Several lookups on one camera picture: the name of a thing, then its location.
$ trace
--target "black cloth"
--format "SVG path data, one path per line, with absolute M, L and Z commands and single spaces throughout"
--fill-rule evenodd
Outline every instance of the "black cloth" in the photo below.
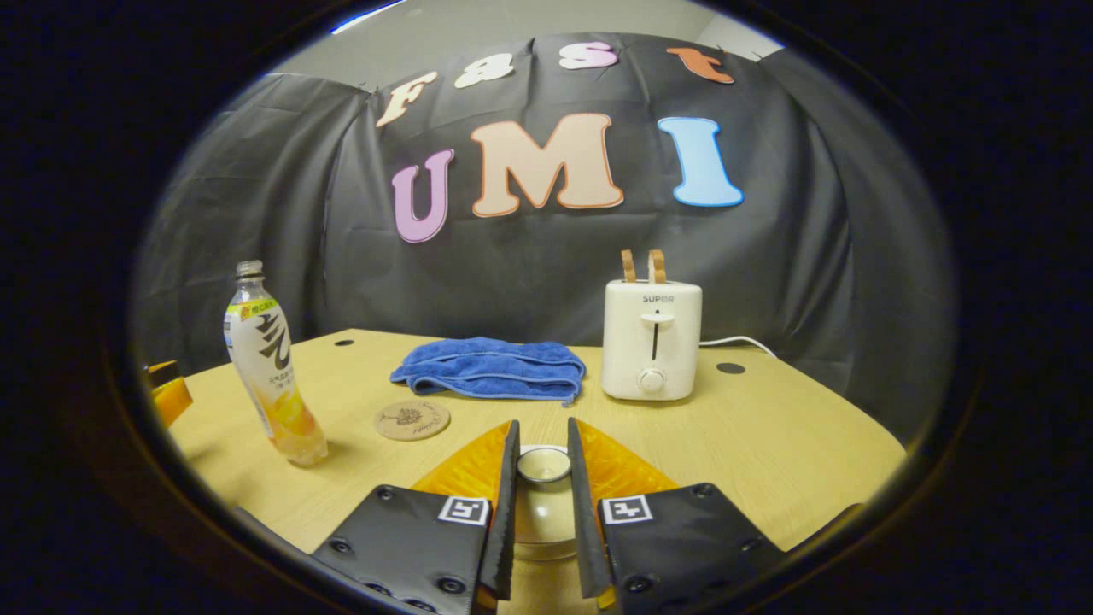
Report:
M 610 44 L 619 62 L 571 71 L 559 49 Z M 670 47 L 721 60 L 736 82 L 686 70 Z M 453 86 L 472 61 L 512 52 L 515 72 Z M 406 114 L 377 129 L 393 86 L 436 70 Z M 195 143 L 167 187 L 136 288 L 149 362 L 184 372 L 227 360 L 221 335 L 238 260 L 302 341 L 345 328 L 599 345 L 603 285 L 619 252 L 660 248 L 670 279 L 703 286 L 703 340 L 748 335 L 908 441 L 938 407 L 953 345 L 953 287 L 937 205 L 909 155 L 853 94 L 788 50 L 754 62 L 691 43 L 584 33 L 493 45 L 422 67 L 377 93 L 268 75 Z M 478 127 L 515 120 L 546 143 L 574 113 L 611 117 L 612 208 L 544 206 L 478 217 Z M 671 137 L 657 120 L 704 117 L 739 205 L 678 202 Z M 431 239 L 395 226 L 391 177 L 453 149 L 449 209 Z M 414 182 L 427 210 L 430 173 Z

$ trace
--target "foam letter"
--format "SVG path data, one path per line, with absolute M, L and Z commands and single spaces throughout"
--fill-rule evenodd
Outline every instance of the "foam letter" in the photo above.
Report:
M 475 62 L 471 62 L 466 69 L 463 69 L 463 73 L 456 80 L 456 87 L 470 87 L 479 81 L 501 79 L 514 70 L 516 69 L 513 68 L 512 54 L 496 54 L 494 56 L 489 56 Z
M 728 206 L 744 200 L 729 182 L 714 134 L 721 129 L 702 117 L 666 117 L 657 126 L 672 135 L 680 156 L 683 182 L 672 190 L 675 200 L 695 206 Z
M 376 128 L 402 117 L 402 114 L 407 111 L 406 106 L 416 100 L 418 96 L 421 95 L 421 91 L 425 88 L 425 84 L 432 83 L 434 79 L 436 79 L 435 70 L 413 81 L 407 81 L 402 85 L 391 90 L 391 99 L 387 103 L 387 110 L 384 111 L 384 117 L 380 117 L 379 121 L 376 122 Z
M 425 159 L 432 199 L 428 215 L 420 220 L 413 214 L 413 180 L 418 176 L 418 165 L 407 166 L 391 178 L 395 186 L 395 227 L 404 240 L 428 240 L 444 226 L 448 216 L 448 162 L 455 155 L 453 150 L 442 150 Z
M 611 118 L 598 113 L 563 117 L 540 147 L 515 121 L 487 123 L 471 132 L 482 143 L 482 198 L 475 215 L 504 215 L 516 211 L 520 199 L 508 191 L 512 173 L 528 200 L 542 206 L 550 197 L 559 172 L 565 167 L 565 187 L 557 194 L 564 206 L 584 209 L 613 206 L 622 202 L 622 190 L 611 182 L 603 134 Z
M 566 45 L 559 54 L 562 59 L 557 63 L 569 70 L 611 66 L 619 61 L 619 56 L 611 51 L 611 46 L 598 40 Z
M 718 83 L 732 83 L 733 81 L 733 79 L 728 74 L 714 70 L 715 66 L 721 66 L 721 60 L 710 58 L 709 56 L 703 56 L 702 51 L 697 49 L 677 47 L 669 49 L 668 52 L 679 56 L 680 59 L 683 60 L 683 66 L 698 76 L 704 76 Z

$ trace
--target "letter m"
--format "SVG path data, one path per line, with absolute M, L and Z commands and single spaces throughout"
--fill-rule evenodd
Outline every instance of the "letter m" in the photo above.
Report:
M 508 191 L 509 174 L 531 204 L 542 206 L 563 166 L 561 204 L 575 209 L 619 204 L 623 194 L 611 182 L 603 140 L 608 126 L 611 118 L 602 114 L 567 115 L 542 147 L 515 121 L 478 128 L 471 139 L 482 144 L 482 198 L 474 201 L 474 214 L 485 217 L 516 211 L 520 199 Z

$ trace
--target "cork coaster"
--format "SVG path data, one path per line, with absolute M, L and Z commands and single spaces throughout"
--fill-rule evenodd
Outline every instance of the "cork coaster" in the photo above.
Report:
M 637 272 L 634 271 L 634 252 L 628 249 L 622 250 L 622 279 L 626 282 L 637 281 Z
M 409 442 L 444 431 L 451 422 L 448 411 L 432 402 L 398 402 L 376 414 L 376 431 L 384 438 Z
M 668 282 L 668 271 L 665 270 L 665 252 L 659 249 L 649 250 L 649 281 L 658 284 Z

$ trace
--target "orange letter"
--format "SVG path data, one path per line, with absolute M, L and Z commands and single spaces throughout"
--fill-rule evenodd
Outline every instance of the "orange letter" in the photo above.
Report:
M 559 172 L 565 166 L 565 187 L 557 201 L 574 209 L 613 206 L 622 202 L 622 190 L 611 182 L 603 133 L 611 118 L 598 113 L 563 117 L 540 147 L 515 121 L 487 123 L 471 132 L 482 143 L 482 198 L 474 202 L 475 215 L 504 215 L 516 211 L 520 199 L 508 191 L 512 173 L 528 200 L 542 206 L 550 197 Z
M 376 122 L 376 128 L 402 117 L 402 114 L 407 111 L 406 106 L 416 100 L 418 96 L 421 95 L 421 91 L 425 88 L 425 84 L 432 83 L 434 79 L 436 79 L 435 70 L 413 81 L 407 81 L 402 85 L 391 90 L 391 99 L 387 103 L 387 110 L 384 111 L 384 117 L 380 117 L 379 121 Z
M 717 58 L 710 58 L 709 56 L 703 56 L 702 51 L 697 49 L 677 47 L 674 49 L 669 49 L 668 52 L 679 56 L 680 59 L 683 60 L 683 66 L 698 76 L 704 76 L 718 83 L 732 83 L 733 81 L 733 79 L 728 74 L 714 70 L 715 66 L 721 66 L 720 60 Z

